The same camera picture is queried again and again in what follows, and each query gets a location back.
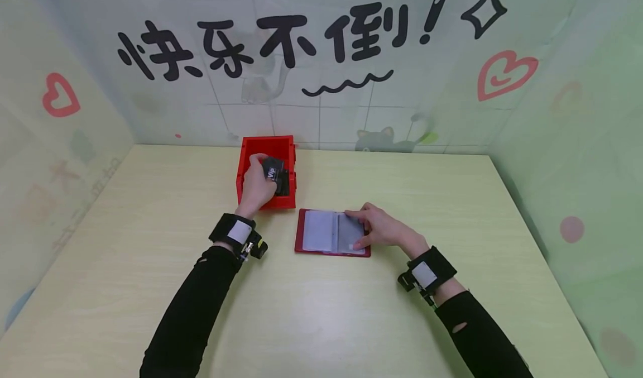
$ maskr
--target heart drawing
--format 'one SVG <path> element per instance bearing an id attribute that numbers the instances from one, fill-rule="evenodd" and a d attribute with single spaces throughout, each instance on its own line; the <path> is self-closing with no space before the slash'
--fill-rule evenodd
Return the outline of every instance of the heart drawing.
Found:
<path id="1" fill-rule="evenodd" d="M 525 82 L 529 80 L 529 78 L 532 77 L 532 75 L 536 72 L 536 69 L 538 68 L 538 59 L 535 57 L 524 57 L 517 59 L 516 58 L 516 52 L 513 50 L 504 50 L 499 52 L 497 55 L 491 57 L 487 62 L 482 65 L 481 73 L 478 75 L 478 100 L 479 102 L 484 102 L 485 100 L 489 100 L 491 98 L 495 98 L 496 96 L 503 95 L 507 92 L 511 92 L 512 90 L 516 90 L 522 85 L 525 85 Z M 511 78 L 504 78 L 504 79 L 498 79 L 495 75 L 491 77 L 491 86 L 493 87 L 500 87 L 504 86 L 503 88 L 496 90 L 494 92 L 487 92 L 486 91 L 486 86 L 487 86 L 487 74 L 489 73 L 489 69 L 491 68 L 491 65 L 494 65 L 497 61 L 499 60 L 507 60 L 507 65 L 505 65 L 504 73 L 510 73 L 511 71 L 515 70 L 516 68 L 519 68 L 519 66 L 526 66 L 527 70 L 524 76 L 520 78 L 519 80 L 511 82 Z"/>
<path id="2" fill-rule="evenodd" d="M 76 97 L 76 93 L 67 82 L 67 79 L 59 73 L 51 73 L 47 75 L 47 92 L 42 96 L 42 106 L 51 116 L 54 117 L 67 117 L 80 110 L 80 103 Z M 58 99 L 59 93 L 56 88 L 56 83 L 63 87 L 63 90 L 69 98 L 70 104 L 65 107 L 54 107 L 54 100 Z"/>

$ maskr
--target card holder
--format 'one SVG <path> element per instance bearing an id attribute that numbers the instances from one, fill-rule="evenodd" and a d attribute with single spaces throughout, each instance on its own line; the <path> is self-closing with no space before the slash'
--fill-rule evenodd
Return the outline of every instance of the card holder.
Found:
<path id="1" fill-rule="evenodd" d="M 354 218 L 332 210 L 300 209 L 295 252 L 334 256 L 371 256 L 371 248 L 353 250 L 364 228 Z"/>

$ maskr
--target tiled wall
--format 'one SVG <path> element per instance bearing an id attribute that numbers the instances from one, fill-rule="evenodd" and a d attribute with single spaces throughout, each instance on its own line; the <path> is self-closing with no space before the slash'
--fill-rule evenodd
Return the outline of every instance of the tiled wall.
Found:
<path id="1" fill-rule="evenodd" d="M 240 145 L 242 136 L 292 134 L 301 148 L 355 150 L 364 132 L 369 150 L 401 150 L 434 153 L 482 153 L 508 120 L 522 95 L 538 74 L 517 68 L 503 73 L 504 61 L 491 59 L 514 51 L 518 59 L 535 57 L 539 66 L 549 61 L 549 52 L 565 27 L 576 0 L 42 0 L 58 14 L 69 40 L 97 74 L 102 86 L 118 103 L 131 124 L 136 139 L 144 143 L 174 145 Z M 364 23 L 380 18 L 372 31 L 380 53 L 353 60 L 361 38 L 359 7 L 381 2 L 381 9 Z M 432 7 L 442 3 L 439 17 L 424 30 Z M 399 18 L 407 8 L 407 22 Z M 386 9 L 392 9 L 392 25 L 385 30 Z M 466 14 L 473 13 L 479 26 L 489 25 L 478 35 Z M 291 32 L 295 66 L 284 65 L 282 45 L 271 55 L 260 55 L 274 32 L 263 30 L 264 17 L 304 15 L 305 26 Z M 335 39 L 326 32 L 335 21 L 347 17 L 343 31 L 346 59 L 337 60 Z M 179 76 L 168 81 L 167 64 L 155 64 L 151 55 L 161 52 L 141 36 L 146 21 L 159 30 L 171 31 L 182 50 L 193 58 L 178 63 Z M 244 44 L 242 53 L 254 61 L 241 63 L 242 73 L 231 78 L 223 66 L 211 69 L 217 58 L 204 45 L 205 30 L 198 22 L 232 20 L 224 30 L 231 45 Z M 399 27 L 407 25 L 406 40 L 393 42 Z M 131 40 L 127 54 L 131 65 L 119 57 L 127 52 L 119 38 Z M 429 35 L 427 44 L 420 43 Z M 310 56 L 297 43 L 303 37 L 315 47 Z M 217 51 L 224 45 L 214 35 Z M 132 56 L 139 56 L 154 79 L 149 80 Z M 483 87 L 478 78 L 485 64 Z M 225 63 L 234 69 L 231 58 Z M 190 74 L 185 68 L 191 68 Z M 322 85 L 338 87 L 346 79 L 363 82 L 368 73 L 376 77 L 394 73 L 385 82 L 367 82 L 346 87 L 339 93 L 309 97 Z M 478 90 L 506 94 L 480 99 Z"/>
<path id="2" fill-rule="evenodd" d="M 133 144 L 36 0 L 0 0 L 0 336 Z"/>

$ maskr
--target wrist strap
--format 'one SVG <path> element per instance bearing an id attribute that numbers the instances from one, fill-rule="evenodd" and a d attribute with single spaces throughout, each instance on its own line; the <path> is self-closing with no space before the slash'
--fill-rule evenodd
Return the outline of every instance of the wrist strap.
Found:
<path id="1" fill-rule="evenodd" d="M 224 242 L 232 247 L 234 256 L 239 258 L 250 234 L 257 223 L 237 214 L 224 213 L 210 234 L 210 241 Z"/>
<path id="2" fill-rule="evenodd" d="M 417 288 L 425 299 L 433 296 L 445 281 L 457 273 L 456 269 L 435 246 L 416 259 L 409 261 L 407 265 L 409 270 L 402 273 L 397 281 L 407 292 Z"/>

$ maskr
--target cat drawing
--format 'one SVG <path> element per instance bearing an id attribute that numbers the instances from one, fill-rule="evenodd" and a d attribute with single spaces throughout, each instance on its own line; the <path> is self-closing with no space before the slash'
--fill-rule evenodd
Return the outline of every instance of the cat drawing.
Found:
<path id="1" fill-rule="evenodd" d="M 398 151 L 411 153 L 426 135 L 416 141 L 393 142 L 393 128 L 386 127 L 381 132 L 358 131 L 358 142 L 355 144 L 356 151 Z"/>

